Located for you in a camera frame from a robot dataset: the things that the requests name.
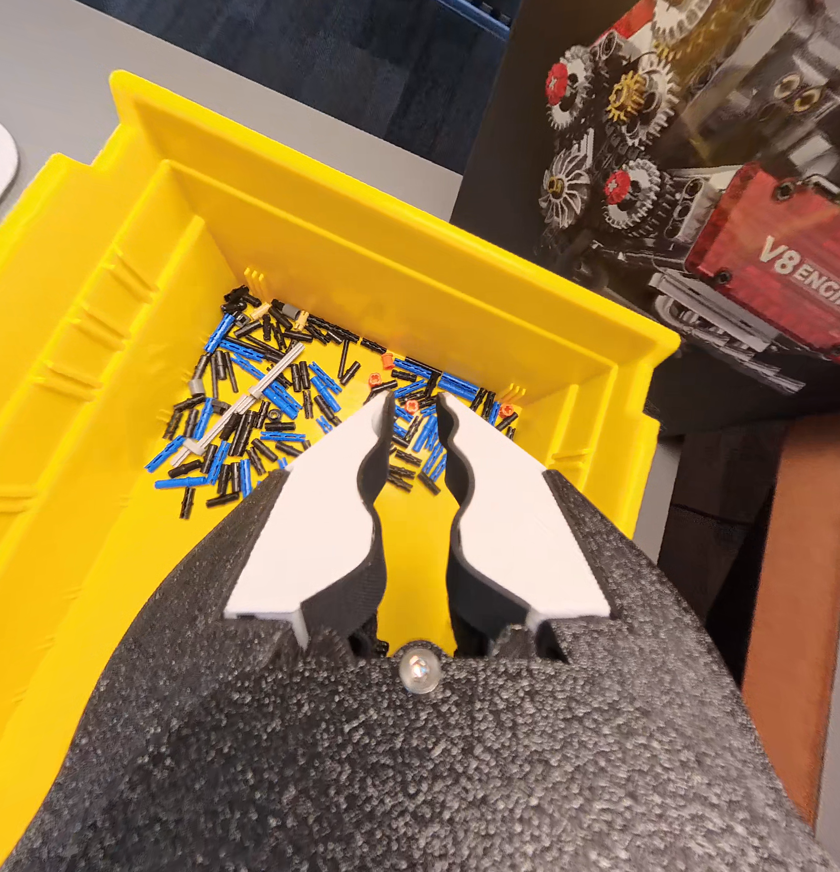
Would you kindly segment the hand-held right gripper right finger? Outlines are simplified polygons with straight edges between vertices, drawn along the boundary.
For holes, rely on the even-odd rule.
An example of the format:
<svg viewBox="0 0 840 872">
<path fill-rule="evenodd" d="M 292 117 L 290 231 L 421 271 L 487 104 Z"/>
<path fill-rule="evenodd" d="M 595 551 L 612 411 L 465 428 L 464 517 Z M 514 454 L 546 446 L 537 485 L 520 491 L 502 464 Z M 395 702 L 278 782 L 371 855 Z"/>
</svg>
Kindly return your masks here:
<svg viewBox="0 0 840 872">
<path fill-rule="evenodd" d="M 569 482 L 452 396 L 441 397 L 441 444 L 458 503 L 446 570 L 457 652 L 488 652 L 512 626 L 610 619 L 563 498 Z"/>
</svg>

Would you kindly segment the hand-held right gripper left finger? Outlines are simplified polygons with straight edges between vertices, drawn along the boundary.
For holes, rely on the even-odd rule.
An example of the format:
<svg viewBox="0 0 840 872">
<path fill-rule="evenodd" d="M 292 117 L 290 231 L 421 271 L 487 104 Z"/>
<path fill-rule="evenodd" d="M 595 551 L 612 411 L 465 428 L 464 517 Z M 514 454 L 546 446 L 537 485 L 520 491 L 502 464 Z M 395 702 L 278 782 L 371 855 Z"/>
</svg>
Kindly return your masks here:
<svg viewBox="0 0 840 872">
<path fill-rule="evenodd" d="M 288 624 L 307 648 L 355 635 L 386 588 L 375 501 L 389 473 L 394 399 L 380 394 L 296 459 L 225 605 L 225 618 Z"/>
</svg>

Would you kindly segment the yellow plastic bin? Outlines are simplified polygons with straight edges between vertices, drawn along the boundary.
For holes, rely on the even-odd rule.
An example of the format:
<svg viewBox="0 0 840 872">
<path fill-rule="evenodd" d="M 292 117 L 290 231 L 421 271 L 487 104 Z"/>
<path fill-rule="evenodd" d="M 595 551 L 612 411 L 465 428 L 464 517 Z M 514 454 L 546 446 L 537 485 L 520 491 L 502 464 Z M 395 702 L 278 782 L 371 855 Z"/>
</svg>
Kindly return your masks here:
<svg viewBox="0 0 840 872">
<path fill-rule="evenodd" d="M 242 283 L 491 388 L 517 444 L 631 536 L 658 323 L 127 71 L 89 165 L 0 225 L 0 867 L 112 651 L 227 517 L 143 470 Z"/>
</svg>

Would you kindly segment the grey desk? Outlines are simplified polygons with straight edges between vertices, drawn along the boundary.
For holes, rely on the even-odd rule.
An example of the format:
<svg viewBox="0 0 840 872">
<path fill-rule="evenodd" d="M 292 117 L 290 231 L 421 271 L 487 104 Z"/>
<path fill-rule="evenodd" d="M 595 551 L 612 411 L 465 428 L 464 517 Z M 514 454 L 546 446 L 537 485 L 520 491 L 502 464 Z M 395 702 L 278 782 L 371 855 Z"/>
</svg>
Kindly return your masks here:
<svg viewBox="0 0 840 872">
<path fill-rule="evenodd" d="M 22 161 L 42 159 L 46 148 L 68 149 L 66 157 L 85 165 L 97 158 L 119 124 L 113 71 L 157 84 L 443 221 L 456 203 L 456 173 L 85 5 L 0 2 L 0 119 L 18 137 Z"/>
</svg>

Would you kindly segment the long grey axle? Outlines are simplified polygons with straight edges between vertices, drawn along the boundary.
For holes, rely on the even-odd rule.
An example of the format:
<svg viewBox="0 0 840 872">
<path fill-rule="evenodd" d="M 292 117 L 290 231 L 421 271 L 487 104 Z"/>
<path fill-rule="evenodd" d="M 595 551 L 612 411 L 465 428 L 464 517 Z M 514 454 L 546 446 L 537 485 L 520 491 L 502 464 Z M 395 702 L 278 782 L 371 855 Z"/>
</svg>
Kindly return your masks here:
<svg viewBox="0 0 840 872">
<path fill-rule="evenodd" d="M 305 348 L 305 344 L 297 342 L 292 344 L 283 359 L 273 365 L 272 369 L 265 373 L 252 387 L 238 398 L 217 422 L 208 427 L 207 430 L 198 439 L 185 440 L 181 448 L 175 455 L 173 464 L 182 462 L 189 454 L 202 455 L 206 451 L 208 445 L 222 432 L 224 427 L 229 423 L 230 419 L 236 415 L 240 415 L 251 408 L 251 406 L 263 397 L 265 390 L 271 387 L 277 376 L 284 373 L 288 366 L 301 356 Z"/>
</svg>

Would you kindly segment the scatter of blue black pins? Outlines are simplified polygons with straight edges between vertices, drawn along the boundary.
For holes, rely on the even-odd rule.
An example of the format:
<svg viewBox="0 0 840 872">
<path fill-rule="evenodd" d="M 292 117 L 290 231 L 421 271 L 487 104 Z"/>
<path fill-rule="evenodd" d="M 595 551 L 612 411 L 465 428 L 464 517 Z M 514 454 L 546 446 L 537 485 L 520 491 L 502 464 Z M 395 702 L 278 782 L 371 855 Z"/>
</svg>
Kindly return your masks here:
<svg viewBox="0 0 840 872">
<path fill-rule="evenodd" d="M 144 470 L 159 492 L 179 494 L 188 521 L 197 495 L 231 507 L 269 474 L 285 471 L 315 437 L 333 433 L 372 399 L 395 400 L 386 482 L 433 495 L 446 466 L 436 399 L 448 394 L 514 440 L 520 409 L 453 372 L 376 342 L 317 314 L 242 285 L 230 290 L 188 383 L 172 409 L 165 445 Z"/>
</svg>

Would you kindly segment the wooden side table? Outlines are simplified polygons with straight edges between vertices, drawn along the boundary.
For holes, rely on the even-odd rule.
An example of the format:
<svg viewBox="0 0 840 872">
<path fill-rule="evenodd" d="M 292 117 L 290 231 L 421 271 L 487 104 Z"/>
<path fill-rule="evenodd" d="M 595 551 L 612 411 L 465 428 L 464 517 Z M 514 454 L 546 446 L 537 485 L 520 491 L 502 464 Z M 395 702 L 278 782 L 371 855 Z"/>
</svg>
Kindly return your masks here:
<svg viewBox="0 0 840 872">
<path fill-rule="evenodd" d="M 818 817 L 840 640 L 840 413 L 786 432 L 741 692 L 809 827 Z"/>
</svg>

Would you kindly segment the black toy set box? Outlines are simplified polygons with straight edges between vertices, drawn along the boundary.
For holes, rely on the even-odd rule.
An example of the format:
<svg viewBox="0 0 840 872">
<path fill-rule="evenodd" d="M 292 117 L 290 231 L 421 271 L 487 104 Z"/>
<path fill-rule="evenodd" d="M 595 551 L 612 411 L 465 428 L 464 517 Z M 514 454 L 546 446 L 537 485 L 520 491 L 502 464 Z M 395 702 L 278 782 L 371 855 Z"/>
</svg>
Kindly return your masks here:
<svg viewBox="0 0 840 872">
<path fill-rule="evenodd" d="M 676 332 L 671 435 L 840 412 L 840 2 L 520 2 L 451 220 Z"/>
</svg>

